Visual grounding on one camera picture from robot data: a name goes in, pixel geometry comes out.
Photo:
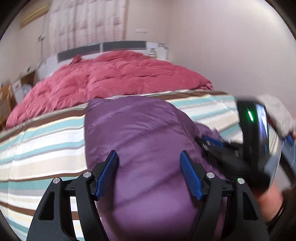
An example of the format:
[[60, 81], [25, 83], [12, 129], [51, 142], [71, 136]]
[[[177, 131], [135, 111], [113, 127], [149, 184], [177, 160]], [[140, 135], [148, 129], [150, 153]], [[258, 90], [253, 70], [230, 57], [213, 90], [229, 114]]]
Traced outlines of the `person right hand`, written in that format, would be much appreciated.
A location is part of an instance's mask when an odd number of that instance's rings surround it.
[[276, 216], [283, 203], [283, 195], [278, 185], [273, 182], [266, 191], [254, 190], [253, 194], [259, 204], [265, 222], [270, 222]]

